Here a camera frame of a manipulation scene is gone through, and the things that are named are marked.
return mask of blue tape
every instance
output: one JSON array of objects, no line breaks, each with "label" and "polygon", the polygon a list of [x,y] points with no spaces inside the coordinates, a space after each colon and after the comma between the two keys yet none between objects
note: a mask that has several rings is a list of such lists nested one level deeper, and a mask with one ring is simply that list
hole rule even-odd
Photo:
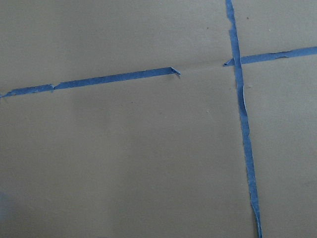
[{"label": "blue tape", "polygon": [[[241,57],[241,63],[255,63],[261,61],[269,61],[269,60],[276,60],[280,58],[292,58],[292,57],[299,57],[299,56],[310,56],[317,54],[317,47],[309,47],[309,48],[301,48],[292,51],[284,51],[284,52],[277,52],[277,53],[267,53],[261,55],[254,55],[254,56],[245,56]],[[223,66],[234,66],[234,59],[229,60],[228,62],[224,63]]]},{"label": "blue tape", "polygon": [[138,71],[133,73],[123,73],[123,74],[117,74],[117,75],[111,75],[111,76],[62,82],[58,84],[57,86],[53,86],[52,84],[46,84],[46,85],[40,85],[35,87],[18,88],[18,89],[11,90],[5,95],[2,95],[2,96],[0,95],[0,97],[4,98],[4,97],[16,96],[16,95],[40,93],[40,92],[54,91],[54,90],[65,89],[65,88],[84,87],[88,85],[111,83],[111,82],[139,79],[139,78],[148,78],[148,77],[168,75],[168,74],[181,75],[179,71],[177,71],[176,69],[172,67],[157,68],[157,69],[150,69],[150,70]]},{"label": "blue tape", "polygon": [[251,146],[251,140],[250,140],[250,128],[249,128],[247,109],[244,102],[244,82],[243,82],[243,72],[242,72],[241,57],[240,57],[240,48],[239,48],[236,22],[234,18],[234,9],[233,9],[231,0],[226,0],[226,8],[227,8],[227,16],[232,24],[232,27],[229,32],[230,32],[232,54],[233,54],[233,58],[235,62],[234,71],[235,71],[235,77],[237,82],[239,113],[240,113],[240,120],[241,120],[244,153],[246,157],[251,206],[253,208],[255,219],[258,226],[258,237],[262,238],[260,206],[259,206],[259,199],[258,199],[256,175],[255,175],[254,163],[253,163],[252,146]]}]

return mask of tape strip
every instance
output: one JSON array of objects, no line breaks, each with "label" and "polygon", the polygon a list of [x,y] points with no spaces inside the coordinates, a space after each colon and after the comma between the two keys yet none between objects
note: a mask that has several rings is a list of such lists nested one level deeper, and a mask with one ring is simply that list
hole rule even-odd
[{"label": "tape strip", "polygon": [[[277,52],[277,53],[267,53],[261,55],[254,55],[254,56],[245,56],[241,57],[241,63],[256,63],[261,61],[269,61],[269,60],[276,60],[280,58],[292,58],[292,57],[299,57],[299,56],[310,56],[317,54],[317,47],[309,47],[309,48],[301,48],[292,51],[284,51],[284,52]],[[234,66],[234,59],[229,60],[228,62],[224,63],[223,66]]]},{"label": "tape strip", "polygon": [[40,93],[40,92],[46,92],[46,91],[54,91],[58,89],[84,87],[88,85],[111,83],[116,81],[125,81],[125,80],[138,79],[138,78],[148,78],[148,77],[168,75],[168,74],[181,75],[179,71],[177,71],[176,69],[172,67],[157,68],[157,69],[150,69],[150,70],[138,71],[133,73],[123,73],[123,74],[117,74],[117,75],[111,75],[111,76],[62,82],[58,84],[57,86],[53,86],[52,84],[46,84],[46,85],[40,85],[35,87],[18,88],[18,89],[11,90],[10,92],[4,95],[0,95],[0,98],[31,94],[31,93]]},{"label": "tape strip", "polygon": [[240,57],[240,48],[239,48],[236,22],[234,18],[234,9],[233,9],[231,0],[226,0],[226,8],[227,8],[227,16],[232,24],[232,27],[229,32],[230,32],[232,54],[233,54],[233,58],[235,62],[234,71],[235,71],[235,77],[237,82],[239,113],[240,113],[240,120],[241,120],[244,153],[246,158],[251,206],[253,208],[255,219],[258,226],[258,237],[262,238],[260,207],[259,207],[256,175],[255,175],[254,163],[253,163],[252,146],[251,146],[251,140],[250,140],[250,128],[249,128],[247,109],[246,109],[245,101],[244,101],[244,82],[243,82],[243,72],[242,72],[241,57]]}]

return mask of horizontal blue tape strip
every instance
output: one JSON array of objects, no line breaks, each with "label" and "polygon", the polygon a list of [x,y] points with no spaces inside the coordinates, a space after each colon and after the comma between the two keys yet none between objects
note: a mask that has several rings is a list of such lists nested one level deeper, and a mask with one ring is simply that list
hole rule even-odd
[{"label": "horizontal blue tape strip", "polygon": [[[309,47],[309,48],[301,48],[292,51],[284,51],[284,52],[277,52],[277,53],[267,53],[261,55],[253,55],[253,56],[244,56],[241,57],[241,63],[256,63],[262,61],[269,61],[269,60],[276,60],[280,58],[292,58],[292,57],[299,57],[299,56],[310,56],[317,54],[317,47]],[[228,62],[224,63],[223,66],[234,66],[234,59],[229,60]]]},{"label": "horizontal blue tape strip", "polygon": [[256,182],[256,174],[253,163],[253,153],[252,145],[250,140],[250,128],[248,121],[247,109],[244,101],[244,81],[243,81],[243,71],[241,65],[241,56],[239,48],[238,33],[236,28],[236,21],[234,17],[234,9],[231,0],[226,0],[227,16],[231,22],[230,40],[232,47],[232,54],[234,58],[234,72],[237,83],[237,94],[238,94],[238,104],[239,104],[239,114],[241,120],[242,138],[244,145],[244,153],[246,158],[246,167],[248,174],[248,184],[251,199],[251,206],[254,211],[255,219],[257,222],[258,237],[262,238],[262,226],[260,219],[260,206]]},{"label": "horizontal blue tape strip", "polygon": [[157,69],[150,69],[150,70],[138,71],[133,73],[123,73],[123,74],[110,75],[110,76],[104,76],[104,77],[62,82],[58,84],[57,86],[53,86],[52,84],[46,84],[46,85],[40,85],[35,87],[18,88],[18,89],[11,90],[5,95],[2,95],[2,96],[0,95],[0,97],[4,98],[4,97],[16,96],[16,95],[40,93],[40,92],[54,91],[54,90],[66,89],[66,88],[84,87],[88,85],[111,83],[116,81],[124,81],[124,80],[138,79],[138,78],[148,78],[148,77],[168,75],[168,74],[181,75],[179,71],[177,71],[176,69],[172,67],[157,68]]}]

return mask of blue painter's tape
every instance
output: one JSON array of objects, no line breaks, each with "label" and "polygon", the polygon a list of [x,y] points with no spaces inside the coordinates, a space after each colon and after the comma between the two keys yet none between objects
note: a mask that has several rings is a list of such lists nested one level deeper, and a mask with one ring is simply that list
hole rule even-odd
[{"label": "blue painter's tape", "polygon": [[254,169],[254,163],[253,163],[252,146],[251,146],[251,140],[250,140],[250,128],[249,128],[247,109],[246,109],[245,101],[244,101],[243,71],[242,71],[242,65],[241,65],[241,56],[240,56],[240,48],[239,48],[236,22],[234,18],[234,9],[233,9],[231,0],[226,0],[226,8],[227,8],[227,16],[232,24],[232,27],[229,32],[230,32],[232,54],[233,54],[233,58],[235,62],[234,71],[235,71],[235,77],[237,82],[239,113],[240,113],[240,120],[241,120],[244,153],[246,157],[251,206],[253,208],[255,219],[258,226],[258,237],[262,238],[260,206],[259,206],[259,199],[258,199],[256,175],[255,175],[255,169]]},{"label": "blue painter's tape", "polygon": [[110,76],[104,76],[104,77],[62,82],[58,84],[57,86],[53,86],[52,84],[46,84],[46,85],[40,85],[35,87],[18,88],[18,89],[13,89],[10,92],[0,97],[11,97],[16,95],[40,93],[45,91],[54,91],[54,90],[66,89],[66,88],[84,87],[88,85],[111,83],[116,81],[124,81],[124,80],[138,79],[138,78],[148,78],[148,77],[168,75],[168,74],[181,75],[179,71],[177,71],[176,69],[172,67],[157,68],[157,69],[150,69],[150,70],[138,71],[133,73],[123,73],[123,74],[110,75]]},{"label": "blue painter's tape", "polygon": [[[284,52],[277,52],[277,53],[267,53],[261,55],[254,55],[254,56],[245,56],[241,57],[241,63],[255,63],[261,61],[269,61],[269,60],[276,60],[280,58],[292,58],[292,57],[299,57],[299,56],[310,56],[317,54],[317,47],[309,47],[309,48],[301,48],[292,51],[284,51]],[[224,63],[223,66],[234,66],[234,59],[229,60],[228,62]]]}]

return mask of vertical blue tape strip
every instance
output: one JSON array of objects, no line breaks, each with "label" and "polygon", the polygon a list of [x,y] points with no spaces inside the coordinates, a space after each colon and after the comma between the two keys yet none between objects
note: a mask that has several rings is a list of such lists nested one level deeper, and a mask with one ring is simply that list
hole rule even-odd
[{"label": "vertical blue tape strip", "polygon": [[226,0],[226,8],[227,8],[227,16],[232,24],[232,27],[229,32],[230,32],[232,54],[233,54],[233,58],[235,62],[234,70],[235,70],[235,77],[237,82],[238,104],[239,104],[242,137],[243,137],[243,144],[244,144],[244,153],[246,157],[251,206],[253,208],[255,219],[258,226],[258,237],[262,238],[260,206],[259,206],[259,199],[258,199],[256,175],[255,175],[254,163],[253,163],[252,146],[251,146],[251,140],[250,140],[250,128],[249,128],[247,109],[244,102],[244,82],[243,82],[243,72],[242,72],[242,65],[241,65],[239,41],[238,41],[236,22],[234,18],[234,9],[233,9],[231,0]]},{"label": "vertical blue tape strip", "polygon": [[[292,51],[283,51],[277,53],[266,53],[260,55],[253,55],[253,56],[244,56],[241,57],[241,63],[256,63],[262,61],[269,61],[269,60],[276,60],[280,58],[292,58],[292,57],[299,57],[299,56],[310,56],[317,54],[317,47],[308,47],[308,48],[301,48]],[[223,66],[234,66],[234,59],[229,60],[228,62],[224,63]]]},{"label": "vertical blue tape strip", "polygon": [[123,73],[123,74],[117,74],[117,75],[111,75],[111,76],[62,82],[58,84],[57,86],[53,86],[52,84],[46,84],[46,85],[40,85],[35,87],[18,88],[18,89],[13,89],[10,92],[0,97],[11,97],[16,95],[40,93],[40,92],[54,91],[54,90],[66,89],[66,88],[84,87],[88,85],[111,83],[116,81],[124,81],[124,80],[138,79],[138,78],[148,78],[148,77],[168,75],[168,74],[181,75],[179,71],[177,71],[176,69],[172,67],[157,68],[157,69],[150,69],[150,70],[138,71],[133,73]]}]

